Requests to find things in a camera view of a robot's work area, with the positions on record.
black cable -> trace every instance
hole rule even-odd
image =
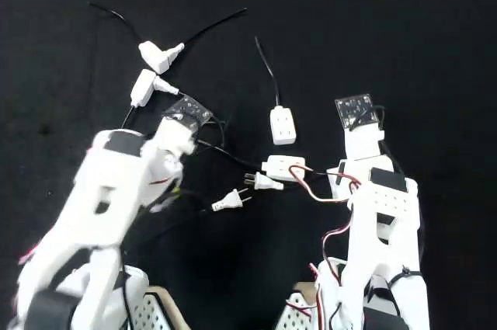
[[[279,106],[280,105],[280,87],[278,85],[278,80],[274,76],[273,70],[271,70],[271,67],[269,66],[269,63],[266,59],[266,55],[264,54],[264,51],[262,50],[261,43],[259,42],[259,38],[257,36],[255,36],[255,45],[257,46],[257,50],[259,51],[259,56],[261,56],[262,62],[264,62],[264,65],[267,68],[267,72],[269,72],[269,75],[271,75],[271,79],[273,80],[276,106]]]
[[[329,321],[328,321],[329,330],[333,330],[332,321],[333,321],[333,318],[336,316],[336,314],[339,313],[341,306],[342,306],[342,303],[339,303],[339,305],[336,306],[336,309],[333,312],[332,316],[329,318]]]
[[[250,168],[250,169],[253,169],[255,171],[260,171],[261,170],[261,166],[260,165],[258,165],[256,163],[252,163],[252,162],[246,161],[244,159],[240,159],[238,157],[235,157],[233,154],[228,153],[223,148],[220,148],[217,145],[209,144],[208,142],[206,142],[204,140],[200,140],[200,139],[197,139],[196,142],[198,144],[201,144],[201,145],[204,145],[204,146],[208,146],[209,148],[213,148],[215,151],[219,151],[220,153],[224,154],[226,157],[230,158],[233,162],[236,162],[236,163],[238,163],[239,165],[241,165],[243,167]]]
[[[384,125],[384,120],[385,120],[385,107],[382,106],[382,105],[372,105],[370,107],[368,107],[367,109],[365,109],[355,120],[354,122],[352,123],[352,125],[350,126],[350,131],[353,131],[355,130],[359,125],[360,125],[360,121],[367,115],[367,114],[371,114],[372,112],[376,112],[377,110],[380,110],[381,111],[381,119],[380,119],[380,123],[379,123],[379,127],[380,129],[383,129],[383,125]]]
[[[221,24],[222,22],[225,22],[225,21],[228,21],[229,19],[233,18],[233,17],[236,17],[240,14],[242,14],[243,12],[245,12],[247,10],[247,8],[242,8],[242,9],[239,9],[237,10],[236,12],[230,14],[229,16],[225,16],[224,18],[221,18],[219,19],[218,21],[214,22],[214,23],[211,23],[210,25],[208,26],[205,26],[204,28],[202,28],[200,31],[197,31],[196,33],[194,33],[192,36],[190,36],[187,40],[185,40],[183,43],[184,44],[187,44],[189,42],[191,42],[192,40],[195,40],[197,37],[199,37],[200,35],[202,35],[203,33],[205,33],[206,31],[212,29],[213,27]]]
[[[133,318],[131,317],[130,304],[127,301],[127,292],[126,292],[126,266],[124,265],[124,256],[123,251],[121,250],[121,269],[123,271],[122,280],[121,280],[121,288],[123,293],[123,301],[124,301],[124,309],[126,310],[127,322],[130,326],[130,330],[134,330]]]
[[[93,8],[97,8],[97,9],[100,9],[104,12],[107,12],[107,13],[110,13],[112,14],[113,16],[115,16],[116,18],[118,18],[122,23],[124,23],[124,25],[131,31],[131,34],[133,35],[134,39],[138,42],[138,43],[143,43],[144,42],[144,39],[143,37],[141,37],[139,34],[138,34],[138,31],[137,29],[133,26],[133,24],[128,21],[127,19],[124,18],[124,16],[118,12],[116,12],[115,10],[112,10],[112,9],[109,9],[109,8],[106,8],[105,6],[103,5],[100,5],[100,4],[96,4],[94,2],[88,2],[88,5],[92,6]]]
[[[219,143],[219,146],[221,148],[224,148],[224,146],[226,146],[226,137],[224,135],[223,123],[215,115],[213,115],[211,118],[219,127],[219,134],[221,136],[221,142]]]
[[[133,111],[134,111],[134,107],[132,106],[132,107],[130,107],[130,109],[128,110],[126,116],[124,117],[124,120],[123,120],[123,122],[121,124],[121,129],[126,128],[126,123],[130,119],[130,116],[131,116],[131,114],[132,114]]]
[[[394,164],[394,168],[397,169],[398,173],[403,175],[405,177],[404,170],[402,169],[401,165],[397,162],[397,159],[391,154],[390,149],[387,146],[387,143],[385,140],[382,140],[379,142],[381,148],[383,149],[383,152],[390,158],[391,162]]]
[[[395,275],[390,282],[387,282],[388,289],[391,290],[391,288],[394,286],[394,284],[399,281],[401,278],[407,278],[407,277],[412,277],[412,276],[419,276],[422,277],[421,272],[417,270],[410,270],[407,267],[403,267],[402,271]]]
[[[190,221],[193,221],[195,219],[197,219],[198,217],[203,217],[203,216],[207,216],[207,215],[211,215],[213,214],[214,211],[212,210],[212,208],[209,208],[209,209],[202,209],[192,215],[190,215],[189,217],[187,217],[186,219],[183,219],[181,221],[178,221],[177,223],[173,224],[173,225],[169,225],[168,227],[166,227],[165,229],[161,230],[160,232],[152,235],[151,237],[148,237],[146,239],[144,239],[143,241],[141,241],[140,243],[134,245],[134,246],[131,246],[128,248],[128,251],[132,251],[132,250],[137,250],[137,249],[141,249],[144,245],[146,245],[147,243],[150,243],[151,241],[154,241],[155,239],[159,239],[160,237],[162,237],[164,234],[167,234],[168,232],[170,232],[171,230],[173,229],[176,229],[177,227],[180,227],[186,223],[189,223]]]

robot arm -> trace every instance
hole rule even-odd
[[[44,321],[51,328],[57,328],[57,321],[69,321],[66,325],[74,330],[101,328],[120,271],[120,244],[140,207],[181,181],[180,158],[193,152],[192,135],[190,126],[171,114],[148,141],[131,130],[96,135],[57,222],[19,276],[18,328],[42,328]],[[85,287],[78,293],[68,290],[71,285],[52,290],[57,271],[81,248],[91,251]],[[61,311],[72,303],[72,309],[66,319],[50,311],[40,314],[38,308],[47,303],[60,305]]]
[[[345,131],[347,159],[329,171],[347,173],[362,185],[351,190],[348,182],[329,176],[333,196],[349,197],[352,213],[348,258],[340,282],[326,262],[319,266],[322,317],[329,320],[335,313],[325,324],[330,330],[364,328],[364,288],[372,277],[390,283],[406,267],[419,271],[417,183],[395,173],[391,159],[381,154],[379,141],[384,139],[384,132],[368,95],[337,100],[337,108]],[[351,129],[359,115],[366,117],[365,124]],[[337,261],[331,263],[338,272]],[[429,329],[426,285],[420,274],[407,276],[388,289],[400,312],[391,314],[395,318],[392,322],[398,323],[393,328]]]

perforated metal plate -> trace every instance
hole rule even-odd
[[[143,296],[141,306],[134,309],[133,321],[136,330],[172,330],[166,314],[154,294]]]
[[[288,301],[299,307],[308,306],[301,293],[291,294]],[[312,317],[308,317],[286,305],[274,330],[312,330],[313,328]]]

power cord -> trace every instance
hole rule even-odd
[[[215,151],[223,154],[227,158],[230,158],[233,162],[238,163],[239,165],[241,165],[244,168],[250,168],[250,169],[253,169],[253,170],[256,170],[256,171],[261,171],[261,165],[253,163],[253,162],[246,161],[245,159],[241,159],[239,157],[236,157],[233,154],[229,153],[228,151],[224,150],[223,148],[220,148],[217,145],[212,145],[212,144],[210,144],[210,143],[208,143],[208,142],[206,142],[204,140],[201,140],[201,139],[197,139],[196,142],[198,144],[203,145],[203,146],[207,146],[209,148],[213,148]]]
[[[229,15],[227,15],[227,16],[219,19],[219,20],[217,20],[216,22],[211,23],[210,25],[205,26],[204,28],[202,28],[201,30],[197,31],[192,36],[190,36],[188,39],[186,39],[185,41],[183,41],[183,43],[184,44],[191,43],[193,40],[195,40],[197,37],[199,37],[200,35],[202,35],[206,31],[212,29],[213,27],[215,27],[215,26],[217,26],[217,25],[219,25],[219,24],[221,24],[223,22],[228,21],[229,19],[232,19],[232,18],[234,18],[236,16],[239,16],[239,15],[241,15],[242,13],[244,13],[246,11],[247,11],[247,8],[239,9],[236,12],[233,12],[232,14],[229,14]]]
[[[127,121],[130,119],[131,114],[133,113],[133,111],[134,111],[134,106],[131,106],[130,109],[128,110],[126,116],[124,117],[124,120],[123,120],[123,122],[121,124],[121,129],[126,128]]]
[[[278,84],[278,80],[274,76],[273,69],[271,68],[271,66],[269,66],[269,62],[267,61],[266,55],[264,54],[264,50],[262,49],[262,45],[259,42],[259,38],[257,36],[255,36],[255,45],[257,46],[257,51],[259,52],[259,56],[261,57],[262,62],[264,62],[264,65],[266,66],[267,72],[269,72],[269,75],[271,75],[271,79],[273,80],[276,106],[279,106],[280,105],[280,86]]]
[[[137,29],[133,26],[133,24],[128,21],[127,19],[124,18],[124,16],[115,10],[106,8],[103,5],[96,4],[94,2],[88,2],[88,5],[92,6],[93,8],[97,8],[99,10],[102,10],[103,12],[107,12],[109,14],[112,14],[115,16],[119,21],[121,21],[128,29],[131,31],[131,35],[133,35],[133,38],[138,42],[138,43],[143,43],[144,39],[138,34]]]

red wire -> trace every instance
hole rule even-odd
[[[304,187],[304,189],[307,190],[307,192],[309,193],[309,195],[316,201],[318,202],[322,202],[322,203],[340,203],[340,202],[346,202],[348,199],[333,199],[333,198],[319,198],[317,197],[313,192],[312,192],[312,189],[311,187],[309,186],[309,184],[307,184],[303,179],[301,179],[300,177],[298,177],[295,172],[294,172],[294,168],[300,168],[300,169],[303,169],[304,171],[311,171],[311,172],[314,172],[314,169],[312,168],[309,168],[305,165],[291,165],[289,168],[288,168],[288,172],[294,177],[294,179],[296,179],[298,181],[299,184],[301,184],[301,186]],[[341,172],[337,172],[337,173],[334,173],[334,172],[327,172],[326,173],[327,175],[335,175],[335,176],[339,176],[339,177],[344,177],[346,179],[349,179],[351,180],[352,182],[356,183],[357,185],[360,185],[361,182],[356,179],[355,177],[351,176],[351,175],[347,175],[345,173],[341,173]]]
[[[347,224],[343,225],[340,228],[333,229],[332,231],[327,231],[325,233],[325,235],[323,235],[323,237],[321,239],[321,251],[322,251],[322,254],[323,254],[323,259],[328,264],[329,270],[332,272],[332,275],[335,277],[336,282],[338,282],[338,284],[340,286],[342,286],[342,281],[340,280],[339,275],[333,269],[333,266],[330,263],[330,261],[328,259],[328,256],[326,255],[326,250],[325,250],[326,249],[326,241],[328,241],[328,238],[331,237],[332,235],[339,235],[341,233],[344,233],[344,232],[348,231],[349,228],[350,228],[351,221],[352,221],[352,216],[350,217],[350,220],[349,220],[349,222]]]
[[[168,180],[169,180],[169,177],[166,179],[162,179],[162,180],[152,181],[148,185],[163,184],[164,182],[166,182]]]
[[[322,327],[323,314],[322,314],[321,301],[320,301],[320,297],[319,297],[320,292],[321,292],[321,287],[318,287],[318,292],[316,293],[316,306],[318,307],[318,329],[323,330],[323,327]]]
[[[294,310],[299,311],[300,313],[302,313],[302,314],[304,314],[304,315],[306,315],[308,317],[311,317],[311,314],[307,313],[305,311],[305,309],[312,309],[312,308],[314,308],[314,307],[299,307],[298,305],[295,305],[295,304],[289,302],[288,300],[287,300],[287,306],[288,307],[292,307]]]

